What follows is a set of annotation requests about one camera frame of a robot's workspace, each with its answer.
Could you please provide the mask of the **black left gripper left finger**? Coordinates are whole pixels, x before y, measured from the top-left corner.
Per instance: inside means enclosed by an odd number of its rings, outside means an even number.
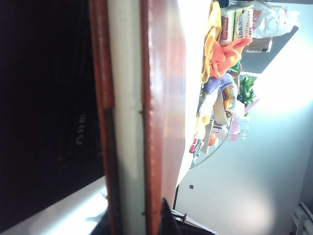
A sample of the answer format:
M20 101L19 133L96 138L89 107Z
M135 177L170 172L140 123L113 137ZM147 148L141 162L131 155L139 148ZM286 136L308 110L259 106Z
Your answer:
M97 225L92 230L90 235L110 235L111 234L109 213L107 211L93 218L93 221L97 222Z

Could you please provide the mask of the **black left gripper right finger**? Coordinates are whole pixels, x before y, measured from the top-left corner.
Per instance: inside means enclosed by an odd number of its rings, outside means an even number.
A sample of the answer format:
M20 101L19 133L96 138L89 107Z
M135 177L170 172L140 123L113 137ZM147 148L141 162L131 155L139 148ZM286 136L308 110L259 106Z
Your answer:
M174 219L165 198L162 199L160 216L161 235L213 235L213 232Z

